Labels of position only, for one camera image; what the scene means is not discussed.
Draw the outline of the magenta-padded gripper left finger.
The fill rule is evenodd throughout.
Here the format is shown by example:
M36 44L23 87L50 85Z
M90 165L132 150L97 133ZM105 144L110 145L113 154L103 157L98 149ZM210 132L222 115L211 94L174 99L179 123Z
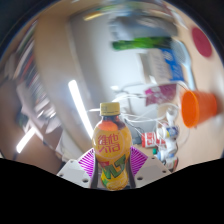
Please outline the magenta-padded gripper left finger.
M88 150L77 160L70 159L58 172L58 176L83 188L96 188L98 164L94 149Z

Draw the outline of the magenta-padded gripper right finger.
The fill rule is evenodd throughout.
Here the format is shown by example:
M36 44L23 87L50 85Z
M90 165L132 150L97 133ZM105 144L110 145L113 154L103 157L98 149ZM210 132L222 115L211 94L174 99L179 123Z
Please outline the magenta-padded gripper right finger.
M141 188L171 172L155 156L147 156L132 146L129 158L129 183L131 188Z

